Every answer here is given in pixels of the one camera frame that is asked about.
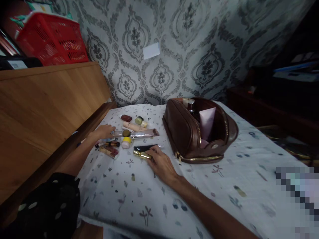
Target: forearm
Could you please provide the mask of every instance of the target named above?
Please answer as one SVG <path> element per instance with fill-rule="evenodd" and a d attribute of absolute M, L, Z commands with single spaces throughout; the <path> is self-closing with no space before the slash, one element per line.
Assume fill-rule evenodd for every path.
<path fill-rule="evenodd" d="M 183 176 L 177 177 L 171 187 L 191 207 L 215 238 L 257 238 L 228 212 L 192 186 Z"/>
<path fill-rule="evenodd" d="M 98 137 L 94 134 L 90 134 L 86 140 L 59 166 L 56 172 L 77 176 L 91 149 L 98 140 Z"/>

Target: toiletry bag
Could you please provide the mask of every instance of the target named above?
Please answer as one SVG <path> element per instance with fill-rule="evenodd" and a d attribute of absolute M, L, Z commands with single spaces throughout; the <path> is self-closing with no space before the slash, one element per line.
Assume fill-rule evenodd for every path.
<path fill-rule="evenodd" d="M 215 102 L 194 97 L 195 114 L 182 103 L 182 98 L 167 102 L 163 117 L 164 127 L 176 158 L 185 163 L 215 163 L 224 157 L 224 152 L 237 138 L 235 121 Z M 201 149 L 199 111 L 216 107 L 209 144 Z"/>

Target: wooden headboard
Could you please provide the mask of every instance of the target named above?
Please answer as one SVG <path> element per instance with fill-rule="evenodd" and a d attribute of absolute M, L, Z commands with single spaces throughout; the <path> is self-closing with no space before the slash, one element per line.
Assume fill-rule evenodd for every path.
<path fill-rule="evenodd" d="M 97 62 L 0 71 L 0 204 L 108 100 Z"/>

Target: person's hand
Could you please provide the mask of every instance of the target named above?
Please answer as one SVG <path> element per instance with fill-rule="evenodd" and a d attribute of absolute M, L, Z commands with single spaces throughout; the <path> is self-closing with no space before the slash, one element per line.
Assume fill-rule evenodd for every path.
<path fill-rule="evenodd" d="M 115 127 L 112 127 L 110 124 L 100 125 L 95 131 L 90 133 L 91 137 L 94 137 L 96 140 L 114 138 L 111 135 L 111 132 L 115 130 Z"/>
<path fill-rule="evenodd" d="M 154 160 L 147 160 L 148 165 L 152 168 L 154 173 L 168 186 L 172 187 L 172 184 L 180 177 L 172 165 L 170 158 L 161 151 L 161 149 L 155 145 L 145 153 L 151 155 Z"/>

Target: blue book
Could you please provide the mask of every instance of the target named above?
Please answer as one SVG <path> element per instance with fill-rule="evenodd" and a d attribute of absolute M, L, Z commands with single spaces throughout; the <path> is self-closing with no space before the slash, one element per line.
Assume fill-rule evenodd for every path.
<path fill-rule="evenodd" d="M 297 70 L 297 69 L 307 68 L 307 67 L 310 67 L 310 66 L 316 65 L 316 64 L 319 64 L 319 61 L 313 61 L 313 62 L 307 62 L 307 63 L 303 63 L 303 64 L 299 64 L 299 65 L 287 66 L 287 67 L 275 69 L 273 71 L 274 72 L 293 71 L 293 70 Z"/>

